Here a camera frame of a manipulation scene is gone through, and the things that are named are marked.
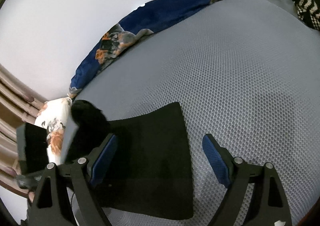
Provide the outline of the black pants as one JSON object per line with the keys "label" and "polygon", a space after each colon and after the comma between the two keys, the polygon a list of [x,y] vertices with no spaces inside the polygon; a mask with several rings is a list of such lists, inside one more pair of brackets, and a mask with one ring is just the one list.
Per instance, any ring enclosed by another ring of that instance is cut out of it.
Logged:
{"label": "black pants", "polygon": [[115,136],[89,168],[92,190],[102,207],[171,220],[192,218],[191,157],[179,103],[108,121],[93,104],[77,100],[71,116],[77,130],[67,162],[89,155],[109,134]]}

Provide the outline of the white floral pillow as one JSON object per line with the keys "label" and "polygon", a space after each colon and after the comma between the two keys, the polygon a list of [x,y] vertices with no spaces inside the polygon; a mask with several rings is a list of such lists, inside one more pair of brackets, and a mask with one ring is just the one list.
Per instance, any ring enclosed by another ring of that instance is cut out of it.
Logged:
{"label": "white floral pillow", "polygon": [[62,164],[61,151],[63,136],[72,106],[70,97],[47,101],[40,109],[34,125],[47,132],[47,155],[49,162]]}

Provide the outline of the brown wooden headboard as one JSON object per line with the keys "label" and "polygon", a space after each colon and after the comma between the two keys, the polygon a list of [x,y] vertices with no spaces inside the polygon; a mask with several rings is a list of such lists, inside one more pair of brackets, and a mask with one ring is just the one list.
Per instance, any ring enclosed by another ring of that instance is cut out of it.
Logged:
{"label": "brown wooden headboard", "polygon": [[25,122],[34,123],[46,99],[19,81],[1,66],[1,186],[21,197],[27,191],[18,187],[16,128]]}

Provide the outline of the grey mesh bed mattress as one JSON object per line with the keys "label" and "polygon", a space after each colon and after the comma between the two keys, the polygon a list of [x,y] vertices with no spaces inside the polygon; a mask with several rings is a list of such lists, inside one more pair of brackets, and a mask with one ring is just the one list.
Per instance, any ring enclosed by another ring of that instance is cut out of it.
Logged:
{"label": "grey mesh bed mattress", "polygon": [[272,162],[293,225],[319,198],[319,32],[266,0],[223,0],[125,52],[78,95],[110,120],[179,102],[194,215],[107,209],[113,225],[207,225],[225,194],[202,150],[210,133],[251,164]]}

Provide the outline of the navy floral blanket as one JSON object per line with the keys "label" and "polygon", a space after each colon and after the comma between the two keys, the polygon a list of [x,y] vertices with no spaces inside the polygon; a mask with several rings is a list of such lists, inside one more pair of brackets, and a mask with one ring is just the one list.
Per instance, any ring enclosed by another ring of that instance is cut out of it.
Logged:
{"label": "navy floral blanket", "polygon": [[111,27],[75,71],[68,96],[76,97],[103,69],[142,39],[166,30],[222,0],[152,0]]}

